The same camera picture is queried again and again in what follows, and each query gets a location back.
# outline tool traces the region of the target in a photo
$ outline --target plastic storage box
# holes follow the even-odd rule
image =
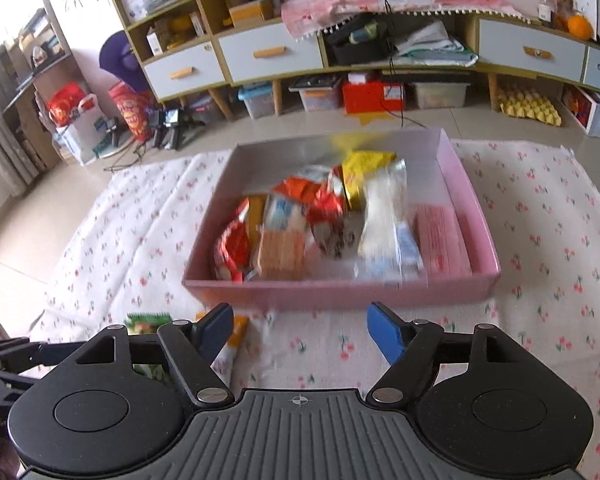
[[[245,85],[238,90],[238,99],[244,101],[251,119],[273,115],[273,87],[271,83]]]
[[[341,77],[313,76],[297,81],[289,91],[299,92],[306,112],[337,110],[342,106],[341,85]]]
[[[218,281],[212,247],[245,194],[263,192],[308,164],[333,166],[353,150],[395,152],[409,172],[410,202],[451,206],[472,269],[452,278],[426,272],[409,282],[373,280]],[[237,307],[342,309],[385,304],[477,303],[490,297],[500,264],[471,181],[440,129],[356,132],[268,140],[238,145],[230,155],[200,224],[183,283],[205,306],[227,301]]]
[[[192,105],[189,106],[189,110],[193,113],[193,116],[202,121],[205,124],[213,124],[224,119],[220,108],[213,100],[211,95],[207,94],[200,99],[197,99]]]
[[[414,83],[418,108],[462,108],[469,83]]]

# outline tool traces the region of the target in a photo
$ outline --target white package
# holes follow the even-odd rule
[[[403,282],[423,268],[411,234],[407,202],[407,168],[400,160],[365,181],[365,227],[358,254],[358,279]]]

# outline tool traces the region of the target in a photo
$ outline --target pink package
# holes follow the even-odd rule
[[[419,205],[416,224],[420,254],[429,276],[470,276],[471,265],[456,212],[450,207]]]

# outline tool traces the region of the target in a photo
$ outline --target orange box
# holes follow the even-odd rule
[[[249,23],[264,22],[273,18],[273,3],[271,0],[258,0],[229,9],[232,22],[237,27]]]

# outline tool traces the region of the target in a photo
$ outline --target pink cloth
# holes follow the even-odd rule
[[[496,12],[524,20],[506,0],[388,0],[393,12]],[[386,12],[384,0],[285,0],[282,21],[296,40],[359,12]]]

